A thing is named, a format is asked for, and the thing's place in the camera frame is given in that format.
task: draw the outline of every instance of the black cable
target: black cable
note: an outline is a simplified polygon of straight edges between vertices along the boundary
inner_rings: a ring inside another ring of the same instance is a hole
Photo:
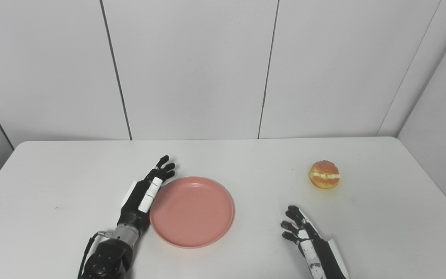
[[[84,257],[82,258],[82,262],[80,263],[80,269],[78,270],[78,277],[77,279],[80,279],[82,276],[82,270],[84,268],[85,259],[87,258],[87,254],[89,254],[89,250],[92,247],[92,244],[94,243],[94,240],[96,240],[96,237],[99,235],[99,233],[94,233],[94,236],[89,238],[89,242],[87,243],[87,246],[85,247],[84,251]]]

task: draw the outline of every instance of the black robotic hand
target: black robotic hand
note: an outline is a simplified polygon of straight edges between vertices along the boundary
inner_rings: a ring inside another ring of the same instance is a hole
[[[325,241],[311,221],[295,205],[289,205],[285,215],[297,226],[288,221],[281,222],[281,227],[287,230],[282,236],[297,244],[313,279],[348,279],[347,269],[335,242]]]
[[[161,184],[175,176],[175,163],[168,162],[168,155],[138,181],[127,193],[117,228],[113,233],[99,231],[87,244],[80,265],[78,279],[123,279],[132,266],[133,246],[150,225],[149,210]],[[109,237],[100,242],[87,263],[84,261],[97,235]]]

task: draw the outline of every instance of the donut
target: donut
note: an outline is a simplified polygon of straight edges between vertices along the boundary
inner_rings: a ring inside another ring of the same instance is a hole
[[[335,164],[330,161],[319,161],[309,171],[309,179],[318,188],[331,189],[338,185],[340,174]]]

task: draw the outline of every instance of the robotic hand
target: robotic hand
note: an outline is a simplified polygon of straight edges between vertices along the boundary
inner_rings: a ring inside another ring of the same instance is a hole
[[[282,236],[297,244],[313,279],[348,279],[347,269],[335,242],[332,239],[325,241],[295,205],[289,205],[285,215],[292,219],[297,227],[283,221],[281,227],[287,231],[283,232]]]
[[[78,279],[124,279],[132,266],[133,246],[150,225],[149,209],[161,184],[175,176],[175,163],[168,162],[168,155],[141,181],[132,184],[125,196],[117,228],[113,233],[99,231],[90,238],[78,272]],[[98,236],[109,239],[100,242],[94,253],[84,262],[94,239]]]

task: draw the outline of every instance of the pink plate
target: pink plate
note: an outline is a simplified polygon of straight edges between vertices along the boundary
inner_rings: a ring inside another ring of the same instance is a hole
[[[160,189],[150,218],[154,231],[169,244],[198,248],[226,233],[233,220],[233,201],[211,179],[183,177]]]

